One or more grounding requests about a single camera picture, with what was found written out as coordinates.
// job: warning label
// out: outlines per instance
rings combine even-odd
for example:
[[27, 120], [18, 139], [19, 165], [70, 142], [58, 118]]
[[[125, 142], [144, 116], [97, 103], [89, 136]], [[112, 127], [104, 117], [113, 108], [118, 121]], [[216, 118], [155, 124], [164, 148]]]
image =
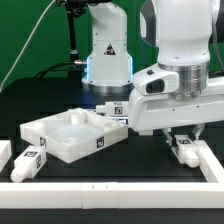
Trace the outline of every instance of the warning label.
[[116, 55], [112, 45], [110, 44], [106, 51], [104, 52], [104, 55]]

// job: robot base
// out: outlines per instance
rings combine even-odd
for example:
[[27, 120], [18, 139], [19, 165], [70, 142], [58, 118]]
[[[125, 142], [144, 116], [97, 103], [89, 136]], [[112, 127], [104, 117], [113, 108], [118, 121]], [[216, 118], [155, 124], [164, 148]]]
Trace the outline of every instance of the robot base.
[[107, 85], [94, 85], [91, 83], [86, 82], [86, 79], [82, 80], [82, 87], [86, 90], [91, 90], [94, 92], [99, 93], [130, 93], [131, 90], [134, 88], [132, 83], [128, 83], [126, 85], [113, 85], [113, 86], [107, 86]]

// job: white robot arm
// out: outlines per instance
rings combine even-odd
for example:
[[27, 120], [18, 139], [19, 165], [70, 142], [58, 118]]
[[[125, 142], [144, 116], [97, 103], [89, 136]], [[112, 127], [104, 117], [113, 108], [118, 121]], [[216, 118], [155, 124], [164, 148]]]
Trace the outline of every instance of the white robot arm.
[[209, 39], [223, 9], [222, 0], [143, 5], [141, 35], [159, 54], [157, 64], [134, 75], [129, 126], [135, 131], [224, 120], [224, 78], [208, 78]]
[[89, 5], [93, 50], [87, 59], [84, 88], [118, 93], [132, 87], [132, 57], [127, 52], [127, 15], [113, 3]]

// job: green wall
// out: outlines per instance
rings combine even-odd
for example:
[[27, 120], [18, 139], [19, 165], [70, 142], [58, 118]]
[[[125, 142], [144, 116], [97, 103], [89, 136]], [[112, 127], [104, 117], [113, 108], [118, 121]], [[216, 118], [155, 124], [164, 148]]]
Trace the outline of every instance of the green wall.
[[[137, 11], [145, 0], [136, 0]], [[11, 68], [40, 15], [51, 0], [1, 0], [0, 7], [0, 82]], [[135, 71], [156, 62], [157, 49], [139, 41], [136, 26], [135, 0], [113, 0], [128, 15], [128, 51], [134, 58]], [[81, 58], [91, 52], [91, 18], [89, 13], [75, 20], [77, 46]], [[220, 45], [224, 58], [224, 46]], [[33, 77], [56, 63], [69, 61], [69, 37], [64, 7], [55, 4], [45, 16], [20, 62], [6, 85], [16, 79]], [[211, 70], [218, 66], [212, 54]]]

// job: black cable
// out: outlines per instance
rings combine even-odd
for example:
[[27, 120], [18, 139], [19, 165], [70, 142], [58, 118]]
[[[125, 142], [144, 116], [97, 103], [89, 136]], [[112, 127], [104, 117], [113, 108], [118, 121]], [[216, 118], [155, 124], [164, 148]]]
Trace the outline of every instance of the black cable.
[[66, 66], [66, 65], [74, 65], [74, 63], [73, 62], [64, 62], [64, 63], [59, 63], [59, 64], [56, 64], [56, 65], [53, 65], [53, 66], [47, 68], [44, 71], [38, 72], [34, 77], [37, 78], [40, 75], [40, 73], [45, 73], [46, 74], [46, 73], [48, 73], [49, 70], [53, 70], [55, 68], [60, 68], [60, 67]]
[[58, 69], [52, 69], [52, 70], [44, 70], [44, 71], [41, 71], [41, 72], [37, 73], [35, 75], [35, 78], [41, 79], [41, 78], [43, 78], [49, 72], [68, 72], [70, 70], [72, 70], [72, 69], [60, 69], [60, 70], [58, 70]]
[[44, 70], [39, 72], [35, 78], [38, 79], [42, 79], [47, 73], [49, 72], [69, 72], [69, 71], [74, 71], [74, 72], [84, 72], [84, 68], [72, 68], [72, 69], [60, 69], [60, 70], [56, 70], [56, 69], [50, 69], [50, 70]]
[[221, 77], [224, 77], [224, 72], [223, 71], [209, 72], [209, 78], [210, 79], [221, 78]]

